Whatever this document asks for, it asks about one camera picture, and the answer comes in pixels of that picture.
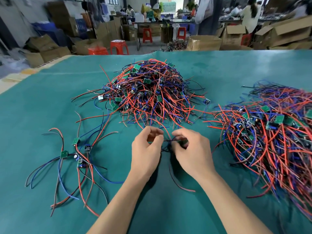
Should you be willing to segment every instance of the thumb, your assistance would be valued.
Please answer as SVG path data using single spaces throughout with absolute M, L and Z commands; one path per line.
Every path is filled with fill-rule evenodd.
M 172 150 L 174 151 L 174 154 L 176 155 L 177 160 L 179 161 L 179 157 L 181 154 L 185 152 L 185 149 L 183 149 L 180 144 L 176 141 L 171 142 Z
M 152 146 L 155 146 L 155 147 L 159 147 L 161 148 L 162 146 L 162 143 L 163 143 L 163 135 L 158 135 L 154 138 L 154 141 L 153 143 L 151 144 Z

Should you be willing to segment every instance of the pile of wires on floor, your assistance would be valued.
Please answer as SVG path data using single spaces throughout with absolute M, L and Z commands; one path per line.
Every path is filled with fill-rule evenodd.
M 103 92 L 92 90 L 73 100 L 95 93 L 85 103 L 94 100 L 99 109 L 111 107 L 110 114 L 119 111 L 125 125 L 137 123 L 143 129 L 156 124 L 165 128 L 163 123 L 168 120 L 170 124 L 181 126 L 181 122 L 193 123 L 190 119 L 195 114 L 193 103 L 205 100 L 203 95 L 194 93 L 203 90 L 202 87 L 189 88 L 191 81 L 184 80 L 173 64 L 149 59 L 125 66 L 121 74 L 103 86 Z
M 175 50 L 183 50 L 188 46 L 188 42 L 183 39 L 175 39 L 172 42 L 167 44 L 167 51 L 172 52 Z
M 49 130 L 49 132 L 44 133 L 43 135 L 53 135 L 53 134 L 58 134 L 60 136 L 60 138 L 62 139 L 62 147 L 60 150 L 60 156 L 57 156 L 49 161 L 47 161 L 46 163 L 44 163 L 43 165 L 37 167 L 34 171 L 32 171 L 30 173 L 30 175 L 27 177 L 26 179 L 26 183 L 25 186 L 29 186 L 30 188 L 33 189 L 34 188 L 34 180 L 36 177 L 40 176 L 42 171 L 50 166 L 51 164 L 53 164 L 54 162 L 57 162 L 57 182 L 56 182 L 56 188 L 55 188 L 55 192 L 54 192 L 54 202 L 51 205 L 51 216 L 54 213 L 54 210 L 56 208 L 59 208 L 61 206 L 63 206 L 65 203 L 68 203 L 70 200 L 80 200 L 82 199 L 84 206 L 87 207 L 87 209 L 92 212 L 94 215 L 99 216 L 99 214 L 97 214 L 88 204 L 88 199 L 90 197 L 92 188 L 95 186 L 97 186 L 100 191 L 103 193 L 106 204 L 108 205 L 108 200 L 107 200 L 107 196 L 104 192 L 104 190 L 100 187 L 100 185 L 95 181 L 94 179 L 94 175 L 95 173 L 98 173 L 98 175 L 105 180 L 108 183 L 111 184 L 121 184 L 123 182 L 113 182 L 108 180 L 107 178 L 104 177 L 103 172 L 105 170 L 107 170 L 107 168 L 100 166 L 98 164 L 94 164 L 93 163 L 93 158 L 91 155 L 92 149 L 93 147 L 99 142 L 101 141 L 103 138 L 113 134 L 113 133 L 117 133 L 117 131 L 113 131 L 110 132 L 106 135 L 102 135 L 106 125 L 109 121 L 109 117 L 108 115 L 106 115 L 106 119 L 104 120 L 105 116 L 102 116 L 102 123 L 97 126 L 96 128 L 90 130 L 89 132 L 80 135 L 79 131 L 80 131 L 80 126 L 81 126 L 81 117 L 80 114 L 79 118 L 80 120 L 79 122 L 79 127 L 78 127 L 78 132 L 77 132 L 77 137 L 74 136 L 73 137 L 73 142 L 72 142 L 72 150 L 64 150 L 64 137 L 63 134 L 61 133 L 61 131 L 58 128 L 51 128 Z M 73 171 L 76 170 L 77 175 L 78 175 L 78 179 L 77 179 L 77 188 L 70 192 L 68 191 L 68 184 L 66 184 L 66 182 L 64 181 L 64 176 L 66 172 L 63 172 L 62 174 L 62 166 L 64 163 L 68 163 L 66 166 L 68 166 L 69 164 L 72 163 L 72 161 L 76 161 L 76 166 L 73 166 L 72 169 Z M 91 184 L 91 188 L 88 192 L 88 196 L 85 197 L 83 194 L 83 189 L 86 189 L 86 182 L 90 180 L 92 182 Z M 57 198 L 60 197 L 60 189 L 62 189 L 62 193 L 65 193 L 67 195 L 67 197 L 65 199 L 63 199 L 62 201 L 57 201 Z
M 232 165 L 262 181 L 264 191 L 255 197 L 271 191 L 312 220 L 312 93 L 270 83 L 252 88 L 251 102 L 219 106 L 205 122 L 221 130 L 219 144 L 234 155 Z

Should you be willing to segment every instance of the hand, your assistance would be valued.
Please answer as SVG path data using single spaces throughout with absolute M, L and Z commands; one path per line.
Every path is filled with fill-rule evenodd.
M 148 181 L 159 163 L 162 143 L 163 131 L 161 129 L 152 126 L 145 127 L 132 142 L 130 172 Z
M 203 174 L 215 172 L 209 139 L 200 133 L 188 129 L 178 129 L 172 132 L 178 140 L 187 139 L 186 149 L 176 141 L 172 142 L 172 149 L 181 167 L 196 181 Z

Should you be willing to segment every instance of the green tabletop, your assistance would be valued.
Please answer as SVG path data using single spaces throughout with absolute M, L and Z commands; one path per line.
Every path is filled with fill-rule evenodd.
M 292 87 L 312 90 L 312 51 L 210 51 L 210 52 L 155 52 L 147 55 L 130 56 L 73 56 L 49 69 L 31 75 L 13 88 L 0 95 L 0 141 L 2 149 L 2 171 L 0 178 L 0 233 L 86 233 L 96 217 L 84 208 L 81 200 L 71 200 L 55 210 L 50 218 L 57 182 L 57 164 L 53 164 L 34 180 L 34 188 L 25 188 L 28 174 L 37 166 L 59 156 L 61 139 L 55 134 L 41 135 L 52 127 L 59 128 L 65 140 L 65 150 L 74 151 L 79 118 L 102 114 L 93 102 L 78 107 L 89 96 L 71 103 L 70 98 L 86 90 L 99 89 L 107 78 L 99 65 L 113 78 L 123 66 L 138 60 L 156 58 L 176 65 L 184 78 L 205 87 L 206 97 L 213 105 L 240 101 L 241 93 L 256 81 L 266 79 Z M 83 121 L 80 134 L 101 123 L 101 118 Z M 118 131 L 101 140 L 93 151 L 94 160 L 108 168 L 103 175 L 111 181 L 123 181 L 131 163 L 131 143 L 141 131 L 136 124 L 119 123 L 121 118 L 112 116 L 105 134 Z M 207 128 L 197 120 L 194 125 L 185 124 L 208 137 L 211 146 L 217 144 L 219 131 Z M 185 188 L 196 189 L 188 193 L 179 189 L 169 173 L 169 154 L 163 153 L 155 185 L 148 190 L 137 207 L 130 234 L 134 233 L 226 233 L 211 202 L 199 185 L 182 173 L 178 179 Z M 312 224 L 283 198 L 278 201 L 273 195 L 246 199 L 257 195 L 261 189 L 252 187 L 256 177 L 244 169 L 229 167 L 233 162 L 226 148 L 219 147 L 213 153 L 218 173 L 225 179 L 245 204 L 272 230 L 279 234 L 311 233 Z M 72 192 L 78 184 L 74 159 L 64 161 L 62 177 L 66 188 Z M 120 184 L 109 184 L 95 174 L 95 180 L 111 200 Z M 84 186 L 88 195 L 89 182 Z M 60 187 L 58 200 L 66 194 Z M 96 212 L 106 207 L 105 199 L 97 187 L 88 202 Z

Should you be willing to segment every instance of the red plastic stool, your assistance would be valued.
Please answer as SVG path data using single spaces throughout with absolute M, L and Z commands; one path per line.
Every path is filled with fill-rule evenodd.
M 179 27 L 177 29 L 177 39 L 183 39 L 185 40 L 186 38 L 186 27 Z
M 117 55 L 124 55 L 124 53 L 123 53 L 123 47 L 126 47 L 126 49 L 127 49 L 127 55 L 129 55 L 128 46 L 127 46 L 125 40 L 116 39 L 116 40 L 111 41 L 111 55 L 113 54 L 113 53 L 112 53 L 113 47 L 116 48 Z
M 252 34 L 245 34 L 241 38 L 241 46 L 249 46 L 252 40 Z
M 109 55 L 105 47 L 88 48 L 89 55 Z
M 143 28 L 143 43 L 145 43 L 146 40 L 149 40 L 151 43 L 153 42 L 151 28 Z

